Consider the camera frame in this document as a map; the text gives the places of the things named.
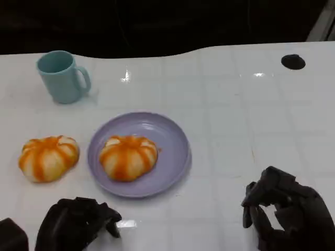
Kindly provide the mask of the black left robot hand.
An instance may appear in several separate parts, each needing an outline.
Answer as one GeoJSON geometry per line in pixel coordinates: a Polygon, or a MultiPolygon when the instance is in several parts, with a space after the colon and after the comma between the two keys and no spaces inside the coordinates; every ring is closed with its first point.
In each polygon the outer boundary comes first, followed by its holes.
{"type": "Polygon", "coordinates": [[[35,250],[84,250],[100,232],[120,238],[116,223],[121,220],[121,214],[105,202],[82,197],[60,199],[42,221],[35,250]]]}

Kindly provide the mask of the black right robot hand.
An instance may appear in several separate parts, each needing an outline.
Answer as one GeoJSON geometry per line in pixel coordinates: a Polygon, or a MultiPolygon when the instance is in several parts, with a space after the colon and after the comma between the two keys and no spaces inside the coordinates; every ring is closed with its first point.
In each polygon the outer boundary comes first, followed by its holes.
{"type": "Polygon", "coordinates": [[[321,197],[269,166],[245,190],[243,227],[254,226],[258,250],[334,250],[334,222],[321,197]]]}

